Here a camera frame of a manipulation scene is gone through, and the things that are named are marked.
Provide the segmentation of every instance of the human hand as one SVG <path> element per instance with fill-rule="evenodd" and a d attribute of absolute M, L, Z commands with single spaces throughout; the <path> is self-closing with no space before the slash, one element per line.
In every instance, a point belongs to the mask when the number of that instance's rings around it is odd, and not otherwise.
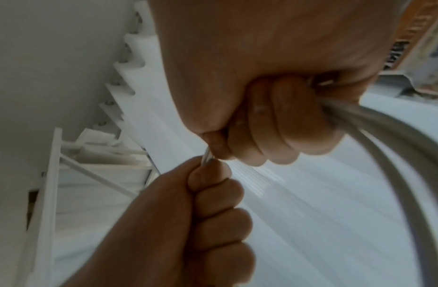
<path fill-rule="evenodd" d="M 157 178 L 64 287 L 231 287 L 250 280 L 244 191 L 217 160 L 193 158 Z"/>
<path fill-rule="evenodd" d="M 149 3 L 167 80 L 185 126 L 200 135 L 216 157 L 235 155 L 251 165 L 260 165 L 265 159 L 290 163 L 298 152 L 321 154 L 337 144 L 340 136 L 324 120 L 313 98 L 357 103 L 383 67 L 400 14 L 395 0 Z M 331 74 L 334 83 L 314 91 L 300 80 L 285 78 Z M 247 142 L 255 144 L 240 143 L 243 137 L 228 138 L 234 114 L 245 114 L 246 97 L 256 98 L 250 90 L 268 86 L 272 95 L 275 90 L 289 90 L 287 86 L 306 92 L 297 94 L 292 99 L 296 105 L 287 108 L 296 122 L 288 122 L 280 137 L 285 140 L 283 133 L 287 132 L 289 140 L 261 141 L 267 133 L 255 131 L 250 118 L 246 136 L 252 138 Z M 283 117 L 279 109 L 273 111 L 276 118 L 279 112 Z"/>

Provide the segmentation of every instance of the white curtain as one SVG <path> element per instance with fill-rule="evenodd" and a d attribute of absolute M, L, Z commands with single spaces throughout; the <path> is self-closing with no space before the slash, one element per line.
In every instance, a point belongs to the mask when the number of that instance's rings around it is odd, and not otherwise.
<path fill-rule="evenodd" d="M 136 9 L 149 17 L 144 1 Z M 128 87 L 109 89 L 164 173 L 202 155 L 206 145 L 175 110 L 154 28 L 143 26 L 125 40 L 134 60 L 115 67 L 135 95 Z M 438 107 L 375 94 L 362 103 L 438 141 Z M 438 235 L 438 215 L 425 186 L 397 156 L 391 158 L 414 184 Z M 328 156 L 301 156 L 290 166 L 252 168 L 237 161 L 230 166 L 245 187 L 242 206 L 254 220 L 248 242 L 257 254 L 257 270 L 249 286 L 420 286 L 401 210 L 378 168 L 350 138 Z"/>

